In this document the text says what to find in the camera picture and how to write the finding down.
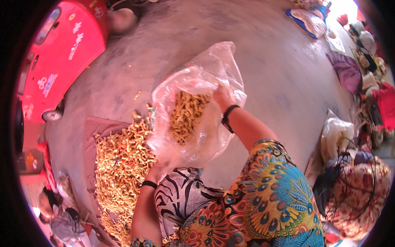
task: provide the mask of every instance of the scattered snack pieces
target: scattered snack pieces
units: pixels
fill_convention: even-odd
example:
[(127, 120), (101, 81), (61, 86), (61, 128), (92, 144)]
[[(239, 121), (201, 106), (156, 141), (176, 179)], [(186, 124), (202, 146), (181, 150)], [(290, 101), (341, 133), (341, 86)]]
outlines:
[[(96, 191), (101, 205), (101, 222), (122, 247), (130, 246), (131, 216), (139, 195), (138, 185), (144, 181), (156, 157), (144, 146), (151, 133), (144, 119), (133, 121), (121, 134), (110, 134), (96, 144)], [(113, 221), (109, 212), (118, 215)]]
[(136, 96), (134, 96), (134, 100), (136, 100), (141, 94), (141, 90), (136, 94)]
[(141, 115), (138, 114), (136, 111), (133, 112), (133, 117), (134, 118), (141, 118)]
[(179, 145), (185, 145), (194, 135), (203, 110), (211, 100), (210, 94), (192, 95), (181, 91), (176, 95), (175, 108), (170, 116), (170, 136)]
[(165, 243), (169, 243), (170, 241), (172, 241), (173, 239), (179, 239), (179, 232), (176, 231), (175, 233), (173, 233), (173, 235), (164, 237), (162, 240), (163, 245), (165, 245)]

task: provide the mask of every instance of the concrete floor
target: concrete floor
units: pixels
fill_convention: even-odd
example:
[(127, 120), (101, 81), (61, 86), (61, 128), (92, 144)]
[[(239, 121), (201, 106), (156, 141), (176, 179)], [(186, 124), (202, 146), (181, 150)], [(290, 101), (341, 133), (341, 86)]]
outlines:
[[(91, 210), (83, 175), (85, 117), (130, 123), (134, 110), (147, 112), (152, 91), (169, 73), (220, 41), (236, 44), (235, 60), (248, 95), (245, 109), (274, 130), (304, 172), (327, 109), (351, 121), (352, 96), (325, 55), (325, 39), (313, 40), (285, 15), (292, 7), (289, 0), (159, 0), (149, 5), (137, 31), (110, 38), (106, 51), (70, 87), (63, 118), (46, 124), (55, 176), (68, 172), (78, 204)], [(351, 55), (352, 40), (335, 24)], [(203, 181), (228, 187), (247, 155), (241, 142), (232, 139), (204, 168)], [(312, 171), (322, 165), (316, 157)]]

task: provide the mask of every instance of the black wristband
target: black wristband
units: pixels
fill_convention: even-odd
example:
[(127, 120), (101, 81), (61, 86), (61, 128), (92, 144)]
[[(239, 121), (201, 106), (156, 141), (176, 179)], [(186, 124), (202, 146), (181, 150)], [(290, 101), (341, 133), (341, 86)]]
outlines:
[(232, 128), (229, 125), (228, 115), (233, 109), (235, 109), (237, 107), (240, 107), (240, 106), (238, 106), (238, 105), (231, 105), (230, 107), (228, 107), (228, 109), (226, 109), (226, 111), (224, 113), (224, 117), (222, 118), (222, 121), (221, 121), (221, 123), (225, 126), (225, 128), (227, 128), (227, 130), (230, 133), (232, 133), (232, 134), (234, 133), (234, 131), (232, 130)]
[(144, 182), (141, 184), (141, 187), (143, 187), (144, 185), (151, 186), (151, 187), (154, 188), (154, 189), (156, 189), (156, 188), (158, 187), (158, 185), (157, 185), (156, 183), (151, 182), (151, 181), (144, 181)]

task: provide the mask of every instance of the red toy car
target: red toy car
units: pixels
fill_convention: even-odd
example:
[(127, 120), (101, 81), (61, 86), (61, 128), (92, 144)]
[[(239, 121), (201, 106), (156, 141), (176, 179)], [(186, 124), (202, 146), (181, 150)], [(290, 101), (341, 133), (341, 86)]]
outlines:
[(63, 0), (50, 12), (21, 66), (18, 96), (24, 120), (58, 120), (58, 104), (81, 72), (104, 50), (104, 0)]

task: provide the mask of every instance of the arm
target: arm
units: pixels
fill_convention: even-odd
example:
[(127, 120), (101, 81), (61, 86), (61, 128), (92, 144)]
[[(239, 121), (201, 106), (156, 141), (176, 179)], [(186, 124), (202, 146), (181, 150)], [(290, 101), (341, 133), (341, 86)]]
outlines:
[[(214, 100), (221, 107), (222, 113), (234, 104), (229, 91), (224, 86), (219, 86), (215, 91)], [(248, 151), (251, 151), (254, 143), (260, 139), (278, 139), (267, 125), (242, 108), (233, 109), (228, 115), (228, 119), (229, 125)]]
[[(154, 165), (145, 177), (145, 180), (158, 184), (159, 174), (161, 174), (160, 166)], [(159, 215), (155, 209), (154, 194), (155, 189), (151, 186), (145, 185), (140, 188), (140, 195), (134, 209), (130, 237), (132, 240), (135, 238), (147, 238), (161, 247), (162, 232), (160, 230)]]

